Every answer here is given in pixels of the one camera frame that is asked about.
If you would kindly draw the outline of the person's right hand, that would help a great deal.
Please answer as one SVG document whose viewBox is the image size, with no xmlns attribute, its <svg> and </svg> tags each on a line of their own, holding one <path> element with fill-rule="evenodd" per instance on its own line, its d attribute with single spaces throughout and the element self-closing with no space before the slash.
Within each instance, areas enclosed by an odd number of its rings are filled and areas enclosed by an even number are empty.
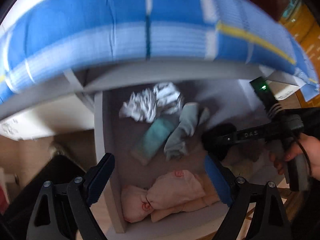
<svg viewBox="0 0 320 240">
<path fill-rule="evenodd" d="M 319 165 L 320 165 L 320 153 L 319 153 L 319 140 L 315 137 L 308 136 L 306 134 L 301 134 L 300 139 L 298 140 L 299 143 L 294 142 L 289 150 L 285 153 L 284 157 L 277 158 L 274 153 L 270 153 L 269 159 L 273 163 L 274 167 L 277 169 L 279 175 L 284 174 L 284 164 L 296 156 L 303 154 L 301 146 L 306 151 L 308 158 L 310 160 L 310 167 L 311 167 L 311 175 L 313 178 L 319 180 L 320 179 L 320 172 L 319 172 Z"/>
</svg>

